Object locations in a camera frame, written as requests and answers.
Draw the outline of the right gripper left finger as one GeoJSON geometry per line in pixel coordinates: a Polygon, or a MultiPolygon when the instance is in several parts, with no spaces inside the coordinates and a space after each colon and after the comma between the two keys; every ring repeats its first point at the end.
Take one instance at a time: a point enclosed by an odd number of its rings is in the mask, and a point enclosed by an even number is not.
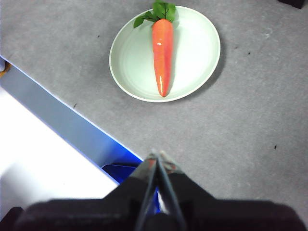
{"type": "Polygon", "coordinates": [[[152,151],[104,199],[104,231],[142,231],[152,205],[158,156],[152,151]]]}

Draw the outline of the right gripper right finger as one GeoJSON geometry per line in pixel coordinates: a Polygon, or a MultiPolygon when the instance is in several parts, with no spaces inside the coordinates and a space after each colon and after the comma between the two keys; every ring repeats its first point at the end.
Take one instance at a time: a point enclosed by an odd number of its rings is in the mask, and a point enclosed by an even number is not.
{"type": "Polygon", "coordinates": [[[176,219],[181,231],[190,230],[194,204],[215,198],[190,179],[165,152],[157,154],[157,176],[164,211],[176,219]]]}

